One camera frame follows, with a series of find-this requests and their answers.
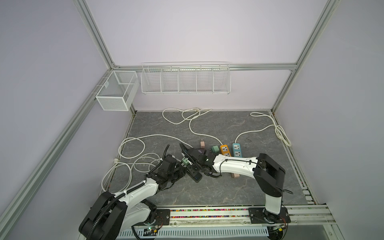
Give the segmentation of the black power strip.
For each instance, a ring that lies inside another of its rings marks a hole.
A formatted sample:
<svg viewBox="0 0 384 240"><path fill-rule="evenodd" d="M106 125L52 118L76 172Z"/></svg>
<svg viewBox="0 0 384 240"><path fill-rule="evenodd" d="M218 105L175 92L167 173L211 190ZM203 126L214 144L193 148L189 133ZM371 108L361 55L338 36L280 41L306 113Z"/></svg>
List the black power strip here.
<svg viewBox="0 0 384 240"><path fill-rule="evenodd" d="M200 171L195 167L188 166L186 168L186 172L187 172L188 176L190 176L195 183L200 182L201 179L203 178Z"/></svg>

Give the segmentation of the orange power strip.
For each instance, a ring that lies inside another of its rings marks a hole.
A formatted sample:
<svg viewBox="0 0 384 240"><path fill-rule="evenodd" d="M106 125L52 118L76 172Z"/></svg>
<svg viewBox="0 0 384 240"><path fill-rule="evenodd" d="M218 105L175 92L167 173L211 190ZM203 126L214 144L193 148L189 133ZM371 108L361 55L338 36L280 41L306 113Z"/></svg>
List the orange power strip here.
<svg viewBox="0 0 384 240"><path fill-rule="evenodd" d="M228 156L228 157L232 156L228 145L221 145L220 151L221 151L221 154L224 156Z"/></svg>

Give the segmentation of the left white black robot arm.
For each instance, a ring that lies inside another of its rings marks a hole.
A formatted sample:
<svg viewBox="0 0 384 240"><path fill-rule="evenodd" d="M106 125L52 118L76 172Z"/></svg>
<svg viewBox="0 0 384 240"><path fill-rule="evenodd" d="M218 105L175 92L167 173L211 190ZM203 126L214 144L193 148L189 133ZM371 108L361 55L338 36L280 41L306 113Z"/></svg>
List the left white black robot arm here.
<svg viewBox="0 0 384 240"><path fill-rule="evenodd" d="M140 183L122 192L102 193L80 224L80 234L87 240L115 240L121 231L137 223L154 221L157 206L148 198L171 188L185 175L179 161L167 153L168 148Z"/></svg>

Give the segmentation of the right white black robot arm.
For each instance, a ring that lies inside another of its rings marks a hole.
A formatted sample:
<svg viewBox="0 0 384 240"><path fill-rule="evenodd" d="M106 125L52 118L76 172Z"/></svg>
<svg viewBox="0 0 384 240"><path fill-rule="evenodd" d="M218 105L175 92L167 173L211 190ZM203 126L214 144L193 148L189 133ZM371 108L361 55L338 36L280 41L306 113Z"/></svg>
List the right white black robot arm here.
<svg viewBox="0 0 384 240"><path fill-rule="evenodd" d="M200 152L180 144L183 162L188 175L199 182L202 175L220 178L223 173L238 174L254 179L265 194L263 208L249 210L253 224L289 224L291 222L287 208L283 206L285 169L267 154L258 157L231 157L211 152Z"/></svg>

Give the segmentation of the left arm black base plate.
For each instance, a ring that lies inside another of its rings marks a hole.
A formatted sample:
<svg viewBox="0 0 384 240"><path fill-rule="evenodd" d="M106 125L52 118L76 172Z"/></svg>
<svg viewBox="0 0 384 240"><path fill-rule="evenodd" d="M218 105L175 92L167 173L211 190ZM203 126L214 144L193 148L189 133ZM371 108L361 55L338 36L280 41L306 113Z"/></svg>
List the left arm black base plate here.
<svg viewBox="0 0 384 240"><path fill-rule="evenodd" d="M146 220L134 224L134 226L168 226L171 220L170 209L157 209L149 213Z"/></svg>

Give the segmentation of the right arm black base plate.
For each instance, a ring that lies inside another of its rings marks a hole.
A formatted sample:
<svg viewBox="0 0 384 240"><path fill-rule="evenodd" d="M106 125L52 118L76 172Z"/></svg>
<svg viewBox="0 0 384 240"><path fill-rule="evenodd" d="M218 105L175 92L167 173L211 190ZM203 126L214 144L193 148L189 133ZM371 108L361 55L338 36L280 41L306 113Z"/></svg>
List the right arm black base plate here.
<svg viewBox="0 0 384 240"><path fill-rule="evenodd" d="M269 213L265 208L249 208L249 216L252 224L289 224L291 218L288 210L285 207L281 207L279 214Z"/></svg>

